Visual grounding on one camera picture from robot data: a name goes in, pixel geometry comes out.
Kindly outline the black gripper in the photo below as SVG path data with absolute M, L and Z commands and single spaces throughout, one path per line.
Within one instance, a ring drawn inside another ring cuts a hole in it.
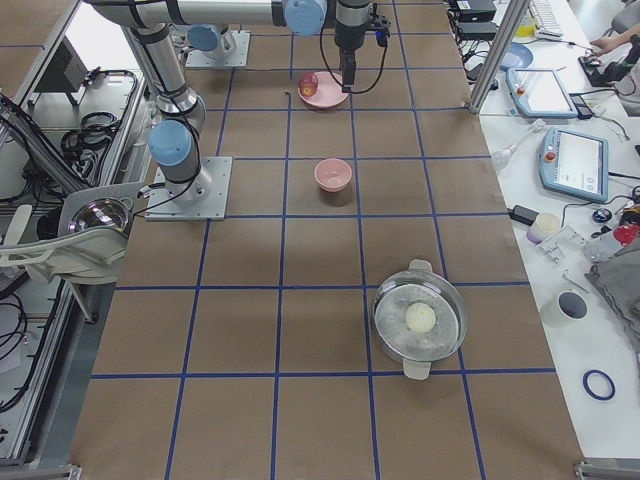
M 336 2 L 334 42 L 340 49 L 343 91 L 350 91 L 355 81 L 355 51 L 362 47 L 369 27 L 369 5 L 369 1 Z

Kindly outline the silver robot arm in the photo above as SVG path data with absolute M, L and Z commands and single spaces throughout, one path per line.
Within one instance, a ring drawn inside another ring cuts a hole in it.
M 200 152 L 205 104 L 187 83 L 170 38 L 171 25 L 273 25 L 298 36 L 332 28 L 346 82 L 343 89 L 350 91 L 355 53 L 375 24 L 368 1 L 94 1 L 91 5 L 123 29 L 153 87 L 162 120 L 150 131 L 148 149 L 164 177 L 166 205 L 180 214 L 204 208 L 227 189 L 216 186 L 212 165 Z

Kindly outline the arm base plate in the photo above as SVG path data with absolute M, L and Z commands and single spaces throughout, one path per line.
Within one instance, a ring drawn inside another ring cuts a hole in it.
M 167 183 L 159 167 L 143 216 L 148 221 L 196 221 L 225 218 L 232 172 L 230 156 L 203 157 L 200 173 L 192 184 Z
M 215 28 L 188 32 L 189 46 L 185 67 L 192 70 L 220 70 L 245 68 L 248 60 L 251 33 L 248 30 L 226 30 Z

